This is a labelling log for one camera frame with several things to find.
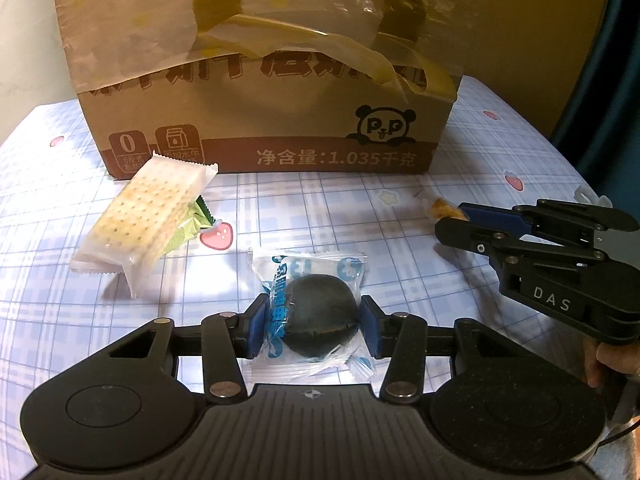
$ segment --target wall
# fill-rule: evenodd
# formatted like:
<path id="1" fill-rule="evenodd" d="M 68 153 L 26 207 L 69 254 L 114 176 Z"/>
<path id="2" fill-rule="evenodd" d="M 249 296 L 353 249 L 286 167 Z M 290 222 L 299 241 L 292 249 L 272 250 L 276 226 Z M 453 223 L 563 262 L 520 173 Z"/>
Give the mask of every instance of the wall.
<path id="1" fill-rule="evenodd" d="M 75 97 L 53 0 L 0 0 L 0 144 L 34 107 Z"/>
<path id="2" fill-rule="evenodd" d="M 487 0 L 466 73 L 549 136 L 607 0 Z"/>

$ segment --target number 0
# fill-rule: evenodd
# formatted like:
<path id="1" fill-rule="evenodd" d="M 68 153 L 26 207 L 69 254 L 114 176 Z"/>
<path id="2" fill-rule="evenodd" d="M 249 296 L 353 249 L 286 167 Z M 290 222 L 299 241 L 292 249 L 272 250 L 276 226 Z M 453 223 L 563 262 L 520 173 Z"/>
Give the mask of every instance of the number 0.
<path id="1" fill-rule="evenodd" d="M 120 145 L 122 149 L 127 153 L 133 153 L 136 149 L 136 143 L 133 141 L 133 137 L 129 134 L 124 134 L 120 136 Z"/>

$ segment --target dark round pastry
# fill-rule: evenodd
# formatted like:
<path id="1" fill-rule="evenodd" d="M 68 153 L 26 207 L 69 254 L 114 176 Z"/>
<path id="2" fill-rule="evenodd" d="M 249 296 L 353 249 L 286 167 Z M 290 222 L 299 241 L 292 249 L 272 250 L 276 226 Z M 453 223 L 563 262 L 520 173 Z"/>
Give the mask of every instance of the dark round pastry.
<path id="1" fill-rule="evenodd" d="M 358 330 L 358 305 L 346 283 L 308 274 L 287 283 L 282 341 L 304 357 L 324 357 Z"/>

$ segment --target panda face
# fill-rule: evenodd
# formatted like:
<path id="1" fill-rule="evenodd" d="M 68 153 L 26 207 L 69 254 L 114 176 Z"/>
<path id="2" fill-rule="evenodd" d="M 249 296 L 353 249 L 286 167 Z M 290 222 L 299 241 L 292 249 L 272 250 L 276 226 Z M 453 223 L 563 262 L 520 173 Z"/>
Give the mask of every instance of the panda face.
<path id="1" fill-rule="evenodd" d="M 404 137 L 409 131 L 409 124 L 415 121 L 413 110 L 401 111 L 396 108 L 371 108 L 361 106 L 356 111 L 360 118 L 358 133 L 366 136 L 369 142 L 388 142 L 397 137 Z"/>

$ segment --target plaid tablecloth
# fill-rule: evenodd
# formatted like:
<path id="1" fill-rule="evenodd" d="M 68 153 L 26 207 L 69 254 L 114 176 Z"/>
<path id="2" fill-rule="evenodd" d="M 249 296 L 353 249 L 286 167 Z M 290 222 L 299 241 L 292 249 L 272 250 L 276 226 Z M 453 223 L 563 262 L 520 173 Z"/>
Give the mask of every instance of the plaid tablecloth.
<path id="1" fill-rule="evenodd" d="M 217 251 L 192 240 L 131 300 L 123 276 L 67 265 L 124 183 L 106 173 L 77 101 L 36 108 L 0 147 L 0 479 L 33 467 L 19 414 L 34 387 L 155 317 L 198 324 L 243 311 L 261 292 L 247 264 L 252 246 L 361 251 L 369 257 L 362 293 L 384 310 L 441 326 L 474 317 L 580 373 L 577 335 L 502 297 L 484 256 L 440 246 L 413 197 L 429 188 L 455 203 L 511 207 L 573 200 L 583 183 L 512 108 L 464 78 L 428 174 L 221 174 L 204 199 L 231 225 L 233 245 Z M 448 377 L 447 359 L 428 359 L 427 389 Z M 183 359 L 179 378 L 202 389 L 196 358 Z M 333 368 L 316 380 L 353 378 Z"/>

